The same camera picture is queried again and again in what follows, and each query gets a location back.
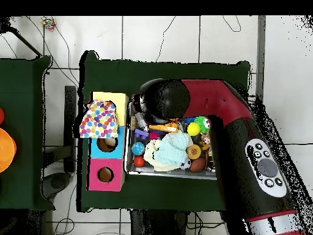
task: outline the white tile floor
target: white tile floor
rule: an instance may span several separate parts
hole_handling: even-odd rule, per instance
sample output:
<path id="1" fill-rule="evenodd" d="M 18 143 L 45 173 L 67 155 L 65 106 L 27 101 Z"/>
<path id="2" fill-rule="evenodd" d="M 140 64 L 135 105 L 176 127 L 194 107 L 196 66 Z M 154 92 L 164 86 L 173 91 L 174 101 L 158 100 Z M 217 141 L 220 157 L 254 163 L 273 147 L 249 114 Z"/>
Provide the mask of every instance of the white tile floor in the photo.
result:
<path id="1" fill-rule="evenodd" d="M 30 17 L 43 34 L 40 17 Z M 63 72 L 74 82 L 79 81 L 79 60 L 85 50 L 95 50 L 100 59 L 131 59 L 134 61 L 156 61 L 163 32 L 173 17 L 54 17 L 60 33 L 64 36 L 68 49 L 57 30 L 45 31 L 45 41 L 51 54 Z M 247 60 L 251 64 L 251 85 L 249 93 L 256 87 L 257 62 L 257 17 L 225 16 L 233 32 L 222 16 L 201 16 L 201 34 L 199 44 L 199 17 L 177 16 L 170 28 L 164 33 L 164 42 L 158 61 L 162 62 L 219 62 L 235 64 Z M 267 17 L 267 39 L 265 50 L 265 87 L 264 102 L 269 115 L 275 120 L 283 141 L 313 142 L 311 133 L 311 71 L 312 57 L 300 39 L 306 37 L 309 46 L 312 37 L 303 31 L 293 30 L 296 23 L 292 17 Z M 37 28 L 26 18 L 16 17 L 12 23 L 23 37 L 36 49 L 49 54 Z M 33 59 L 35 54 L 14 35 L 5 34 L 18 58 Z M 0 58 L 15 58 L 4 39 L 0 37 Z M 73 83 L 64 76 L 54 62 L 53 69 L 45 77 L 46 89 L 46 145 L 57 146 L 63 143 L 63 107 L 64 86 Z M 288 146 L 288 151 L 311 195 L 313 195 L 313 178 L 308 161 L 313 155 L 311 146 Z M 45 170 L 45 174 L 62 172 L 62 163 L 55 163 Z M 67 216 L 70 195 L 76 184 L 76 176 L 70 185 L 54 199 L 55 211 L 46 215 L 45 235 L 53 235 L 57 222 Z M 96 235 L 101 232 L 122 232 L 130 235 L 130 216 L 125 209 L 97 210 L 90 213 L 76 211 L 74 193 L 69 217 L 75 222 L 74 230 L 67 235 Z M 221 221 L 217 212 L 200 212 L 203 222 Z M 195 216 L 189 216 L 194 222 Z M 61 223 L 57 233 L 64 231 Z M 194 235 L 194 230 L 187 230 L 187 235 Z M 202 235 L 227 235 L 225 227 L 203 229 Z"/>

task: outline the orange bowl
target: orange bowl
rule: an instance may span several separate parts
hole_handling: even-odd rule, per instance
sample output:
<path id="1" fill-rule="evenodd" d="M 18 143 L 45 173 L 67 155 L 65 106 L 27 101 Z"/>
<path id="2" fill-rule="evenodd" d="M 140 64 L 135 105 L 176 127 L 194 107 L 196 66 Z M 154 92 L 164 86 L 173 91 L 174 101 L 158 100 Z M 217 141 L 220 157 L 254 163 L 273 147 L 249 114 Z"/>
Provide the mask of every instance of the orange bowl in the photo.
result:
<path id="1" fill-rule="evenodd" d="M 16 150 L 14 140 L 5 130 L 0 128 L 0 173 L 10 166 Z"/>

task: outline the yellow ball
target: yellow ball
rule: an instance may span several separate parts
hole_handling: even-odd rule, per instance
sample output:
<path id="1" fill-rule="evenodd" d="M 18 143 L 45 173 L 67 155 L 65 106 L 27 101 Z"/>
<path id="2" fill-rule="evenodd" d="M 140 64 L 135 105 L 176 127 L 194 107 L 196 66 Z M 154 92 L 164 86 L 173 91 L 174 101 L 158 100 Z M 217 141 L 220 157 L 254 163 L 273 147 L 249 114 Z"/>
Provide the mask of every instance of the yellow ball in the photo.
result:
<path id="1" fill-rule="evenodd" d="M 200 126 L 195 122 L 191 122 L 187 128 L 187 132 L 190 136 L 196 136 L 200 132 Z"/>

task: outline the polka dot bag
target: polka dot bag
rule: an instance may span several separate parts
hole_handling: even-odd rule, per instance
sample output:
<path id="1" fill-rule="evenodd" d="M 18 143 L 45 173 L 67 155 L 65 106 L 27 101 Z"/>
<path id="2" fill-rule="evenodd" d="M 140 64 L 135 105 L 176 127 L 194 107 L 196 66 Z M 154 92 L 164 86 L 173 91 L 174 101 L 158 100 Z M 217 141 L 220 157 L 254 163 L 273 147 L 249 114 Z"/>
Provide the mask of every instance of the polka dot bag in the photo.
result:
<path id="1" fill-rule="evenodd" d="M 111 101 L 93 100 L 87 105 L 79 127 L 81 138 L 117 138 L 116 106 Z"/>

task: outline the dark green table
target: dark green table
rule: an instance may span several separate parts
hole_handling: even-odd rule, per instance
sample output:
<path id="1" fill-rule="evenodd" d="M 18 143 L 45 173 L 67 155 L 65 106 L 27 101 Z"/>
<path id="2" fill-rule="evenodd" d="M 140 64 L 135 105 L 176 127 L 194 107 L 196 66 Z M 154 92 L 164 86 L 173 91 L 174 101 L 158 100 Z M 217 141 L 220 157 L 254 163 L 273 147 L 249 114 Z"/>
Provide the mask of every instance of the dark green table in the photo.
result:
<path id="1" fill-rule="evenodd" d="M 99 60 L 94 51 L 83 54 L 79 63 L 79 109 L 90 99 L 90 92 L 122 92 L 131 97 L 141 85 L 156 78 L 226 80 L 243 96 L 248 95 L 248 62 L 237 65 L 201 63 L 176 64 Z M 87 139 L 79 139 L 78 210 L 94 208 L 174 209 L 178 211 L 223 211 L 217 181 L 126 175 L 121 192 L 86 190 Z"/>
<path id="2" fill-rule="evenodd" d="M 32 61 L 0 59 L 0 107 L 5 121 L 0 125 L 16 142 L 12 164 L 0 173 L 0 209 L 52 210 L 40 191 L 43 168 L 44 71 L 51 57 Z"/>

